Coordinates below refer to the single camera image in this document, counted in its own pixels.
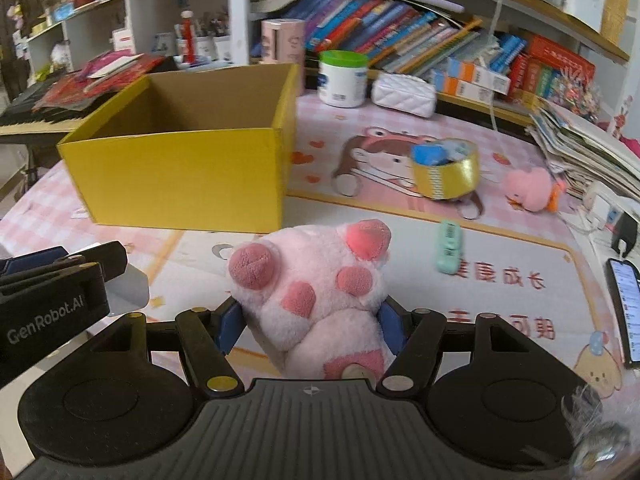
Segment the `white quilted bag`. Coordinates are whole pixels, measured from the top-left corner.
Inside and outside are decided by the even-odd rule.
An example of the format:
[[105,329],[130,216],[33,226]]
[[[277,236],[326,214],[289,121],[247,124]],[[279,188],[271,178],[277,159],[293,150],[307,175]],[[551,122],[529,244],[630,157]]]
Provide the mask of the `white quilted bag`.
[[428,118],[436,108],[436,89],[412,75],[382,73],[373,83],[371,100],[378,106]]

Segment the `gold tape roll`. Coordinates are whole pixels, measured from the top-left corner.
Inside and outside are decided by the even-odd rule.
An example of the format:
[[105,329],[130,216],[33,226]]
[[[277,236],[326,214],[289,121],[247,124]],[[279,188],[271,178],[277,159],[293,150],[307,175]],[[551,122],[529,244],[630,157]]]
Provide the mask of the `gold tape roll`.
[[443,166],[423,166],[412,160],[415,186],[421,195],[433,200],[450,200],[471,193],[480,182],[478,147],[468,140],[453,140],[465,156]]

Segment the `pink paw pad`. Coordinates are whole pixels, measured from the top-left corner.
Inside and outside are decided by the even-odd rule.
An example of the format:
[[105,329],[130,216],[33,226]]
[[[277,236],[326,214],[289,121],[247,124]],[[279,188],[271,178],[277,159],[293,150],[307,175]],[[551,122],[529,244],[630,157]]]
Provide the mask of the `pink paw pad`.
[[380,220],[362,220],[347,227],[346,242],[361,260],[373,261],[389,248],[391,231]]
[[280,304],[292,314],[307,318],[316,304],[316,294],[307,282],[293,282]]
[[367,294],[373,286],[373,276],[364,267],[343,267],[335,279],[336,286],[356,298]]
[[379,380],[385,371],[385,362],[382,357],[382,350],[371,350],[369,352],[358,352],[357,354],[338,357],[328,363],[325,363],[322,367],[324,370],[324,378],[330,380],[340,379],[344,369],[353,364],[357,364],[367,370],[371,370],[375,375],[376,380]]
[[250,290],[264,288],[271,281],[275,266],[273,254],[262,244],[249,244],[238,249],[228,263],[231,278]]

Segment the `phone screen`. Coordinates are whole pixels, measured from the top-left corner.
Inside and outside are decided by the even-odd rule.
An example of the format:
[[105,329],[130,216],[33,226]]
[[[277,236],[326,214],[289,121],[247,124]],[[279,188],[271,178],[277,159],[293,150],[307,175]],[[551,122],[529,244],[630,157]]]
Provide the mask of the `phone screen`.
[[618,286],[620,303],[629,339],[629,357],[640,361],[640,288],[634,268],[616,260],[610,260],[611,270]]

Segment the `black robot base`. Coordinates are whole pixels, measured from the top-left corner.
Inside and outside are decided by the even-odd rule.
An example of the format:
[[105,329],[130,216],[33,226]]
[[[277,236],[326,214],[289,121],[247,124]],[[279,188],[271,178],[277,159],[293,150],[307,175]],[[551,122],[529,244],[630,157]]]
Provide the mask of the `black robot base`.
[[[245,327],[233,298],[173,322],[123,316],[22,396],[36,460],[18,478],[568,478],[561,404],[581,378],[495,314],[451,323],[387,298],[378,319],[396,360],[375,390],[267,379],[245,390],[224,357]],[[188,384],[151,362],[156,350],[178,352]],[[435,381],[443,352],[472,359]]]

